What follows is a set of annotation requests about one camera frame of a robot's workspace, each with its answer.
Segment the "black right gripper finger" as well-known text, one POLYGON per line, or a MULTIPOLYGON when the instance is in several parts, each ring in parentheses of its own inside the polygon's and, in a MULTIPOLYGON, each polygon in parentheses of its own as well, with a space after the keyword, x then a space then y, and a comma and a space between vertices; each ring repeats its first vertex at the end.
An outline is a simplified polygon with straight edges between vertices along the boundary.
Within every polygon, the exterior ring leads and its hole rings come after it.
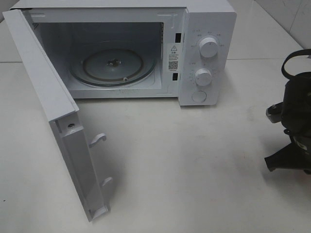
POLYGON ((270 171, 275 169, 302 170, 306 174, 311 173, 311 154, 295 143, 290 143, 271 156, 264 158, 270 171))

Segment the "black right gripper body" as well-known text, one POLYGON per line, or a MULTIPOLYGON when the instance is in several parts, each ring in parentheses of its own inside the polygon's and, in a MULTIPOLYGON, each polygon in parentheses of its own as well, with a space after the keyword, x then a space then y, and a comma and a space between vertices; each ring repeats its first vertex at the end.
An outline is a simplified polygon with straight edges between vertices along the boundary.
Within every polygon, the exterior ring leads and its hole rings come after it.
POLYGON ((291 75, 285 85, 281 123, 291 141, 307 155, 311 154, 311 73, 291 75))

